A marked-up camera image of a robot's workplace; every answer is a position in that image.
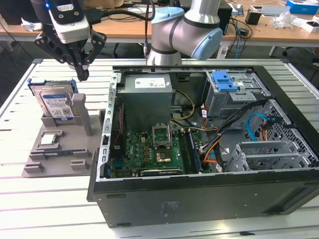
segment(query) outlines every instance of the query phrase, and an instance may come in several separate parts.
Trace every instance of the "blue cable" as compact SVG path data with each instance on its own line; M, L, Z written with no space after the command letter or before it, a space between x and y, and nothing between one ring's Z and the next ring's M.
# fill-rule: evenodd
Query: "blue cable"
M236 59L238 57L238 52L239 52L239 45L240 45L240 35L239 35L239 30L237 31L238 32L238 41L237 41L237 52L236 52Z
M247 119L247 124L246 124L247 132L248 132L249 136L251 137L251 139L252 139L253 141L256 141L257 139L256 139L256 137L254 136L254 134L252 133L252 131L251 131L251 129L250 129L250 120L251 120L252 117L254 117L254 116L259 116L259 117L263 118L265 121L267 121L268 118L267 118L265 115L261 114L261 113L254 113L254 114L252 114L251 116L249 116L249 118Z

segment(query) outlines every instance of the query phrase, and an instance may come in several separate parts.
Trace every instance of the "robotic arm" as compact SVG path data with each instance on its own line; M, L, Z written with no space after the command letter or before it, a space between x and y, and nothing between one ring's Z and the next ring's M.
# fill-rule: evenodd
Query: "robotic arm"
M31 0L43 23L43 32L35 44L60 63L67 62L79 81L89 77L88 67L105 45L106 36L95 32L84 13L81 0ZM193 0L191 9L164 7L152 20L152 50L148 65L180 65L180 52L198 60L206 60L216 51L222 39L217 11L220 0ZM143 20L149 18L124 10L111 10L106 15L130 14ZM84 51L91 39L93 49Z
M152 50L148 65L181 65L180 52L206 60L218 48L223 32L217 15L220 0L192 0L184 14L178 7L156 11L152 21Z
M31 3L43 23L43 32L35 44L58 62L67 62L79 81L86 81L88 66L104 47L106 36L92 29L80 0L31 0ZM86 53L84 45L89 38L93 49Z

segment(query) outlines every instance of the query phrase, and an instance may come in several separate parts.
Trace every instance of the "hard drive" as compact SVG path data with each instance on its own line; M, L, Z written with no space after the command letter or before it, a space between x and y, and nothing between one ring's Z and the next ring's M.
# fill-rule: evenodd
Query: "hard drive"
M28 79L28 87L38 100L44 116L68 121L79 116L72 106L72 97L78 93L75 80L47 81Z

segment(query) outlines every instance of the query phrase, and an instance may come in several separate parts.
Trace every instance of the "blue hard drive label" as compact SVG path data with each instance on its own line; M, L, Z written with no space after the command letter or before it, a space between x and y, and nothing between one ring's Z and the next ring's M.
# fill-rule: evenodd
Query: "blue hard drive label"
M53 118L56 120L72 120L74 115L66 104L67 97L63 94L45 95L43 100Z

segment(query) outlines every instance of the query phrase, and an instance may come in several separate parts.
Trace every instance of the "blue box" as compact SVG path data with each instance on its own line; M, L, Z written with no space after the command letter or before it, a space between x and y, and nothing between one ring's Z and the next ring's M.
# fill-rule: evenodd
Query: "blue box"
M287 1L286 6L290 6L290 13L292 14L315 15L319 8L319 5L313 2L293 0Z

